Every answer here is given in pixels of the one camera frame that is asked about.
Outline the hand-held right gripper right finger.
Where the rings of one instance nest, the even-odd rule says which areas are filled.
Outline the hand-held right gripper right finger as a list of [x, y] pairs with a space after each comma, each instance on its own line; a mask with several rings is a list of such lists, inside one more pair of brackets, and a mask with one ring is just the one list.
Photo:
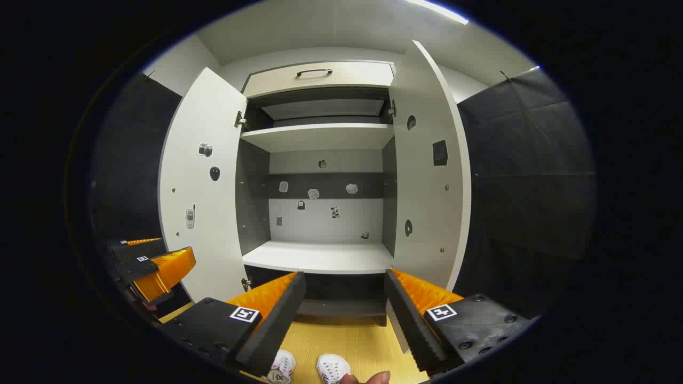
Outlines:
[[385, 294], [421, 372], [441, 374], [495, 351], [531, 321], [484, 294], [462, 297], [395, 268]]

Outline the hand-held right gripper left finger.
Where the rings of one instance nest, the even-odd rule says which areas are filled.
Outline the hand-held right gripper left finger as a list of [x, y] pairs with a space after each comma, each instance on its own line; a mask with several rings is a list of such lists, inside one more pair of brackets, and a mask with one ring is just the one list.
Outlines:
[[305, 293], [305, 273], [288, 273], [234, 299], [205, 298], [160, 330], [215, 367], [264, 376]]

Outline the white shoe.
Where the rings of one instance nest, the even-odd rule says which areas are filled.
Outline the white shoe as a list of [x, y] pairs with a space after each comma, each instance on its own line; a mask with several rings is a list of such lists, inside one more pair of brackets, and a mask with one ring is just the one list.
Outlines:
[[338, 384], [341, 379], [351, 375], [351, 365], [342, 356], [323, 354], [315, 365], [322, 384]]
[[268, 374], [264, 379], [269, 384], [292, 384], [292, 374], [296, 367], [293, 354], [287, 350], [278, 350]]

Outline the white shoe cabinet door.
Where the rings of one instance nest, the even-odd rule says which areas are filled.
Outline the white shoe cabinet door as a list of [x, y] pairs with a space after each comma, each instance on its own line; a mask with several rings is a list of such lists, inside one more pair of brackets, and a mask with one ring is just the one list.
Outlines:
[[158, 173], [158, 211], [169, 251], [193, 249], [181, 280], [194, 302], [242, 294], [236, 217], [236, 161], [247, 98], [204, 68], [174, 112]]
[[408, 44], [390, 97], [397, 107], [393, 266], [452, 290], [470, 228], [470, 156], [454, 95], [419, 41]]

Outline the white shoe cabinet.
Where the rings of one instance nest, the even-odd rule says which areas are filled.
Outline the white shoe cabinet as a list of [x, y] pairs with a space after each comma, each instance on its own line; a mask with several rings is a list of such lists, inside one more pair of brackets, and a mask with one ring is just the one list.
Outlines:
[[[370, 87], [304, 89], [247, 98], [246, 117], [241, 121], [242, 133], [305, 124], [393, 122], [388, 88]], [[382, 243], [393, 256], [393, 138], [382, 150], [287, 153], [269, 153], [240, 139], [236, 209], [242, 257], [271, 240]], [[244, 290], [290, 273], [246, 265], [244, 270]], [[370, 317], [386, 325], [383, 273], [305, 274], [307, 291], [300, 315]]]

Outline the white cabinet shelf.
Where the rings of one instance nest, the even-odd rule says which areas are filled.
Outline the white cabinet shelf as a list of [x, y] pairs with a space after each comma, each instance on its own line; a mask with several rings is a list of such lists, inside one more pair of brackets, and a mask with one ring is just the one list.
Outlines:
[[242, 257], [246, 266], [334, 275], [383, 273], [394, 257], [382, 243], [316, 244], [268, 241]]
[[269, 153], [288, 151], [382, 150], [394, 136], [392, 124], [324, 123], [250, 131], [241, 139]]

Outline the white cabinet drawer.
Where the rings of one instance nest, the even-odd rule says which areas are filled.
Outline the white cabinet drawer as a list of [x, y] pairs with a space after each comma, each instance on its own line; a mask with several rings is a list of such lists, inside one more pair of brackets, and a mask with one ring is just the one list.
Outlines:
[[[316, 68], [332, 69], [333, 73], [329, 76], [324, 76], [323, 73], [310, 73], [301, 78], [296, 78], [297, 72]], [[242, 87], [242, 94], [247, 98], [256, 98], [270, 94], [327, 87], [386, 89], [393, 82], [395, 75], [395, 65], [384, 61], [306, 62], [251, 73], [247, 76]]]

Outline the light wooden floor panel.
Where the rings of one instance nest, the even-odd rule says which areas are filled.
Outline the light wooden floor panel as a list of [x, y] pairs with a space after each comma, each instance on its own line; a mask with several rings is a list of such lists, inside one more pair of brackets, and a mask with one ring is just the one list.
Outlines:
[[297, 316], [281, 349], [291, 352], [297, 365], [293, 384], [321, 384], [316, 362], [322, 354], [340, 355], [361, 381], [390, 371], [391, 384], [418, 384], [428, 380], [410, 353], [403, 353], [390, 324], [370, 317]]

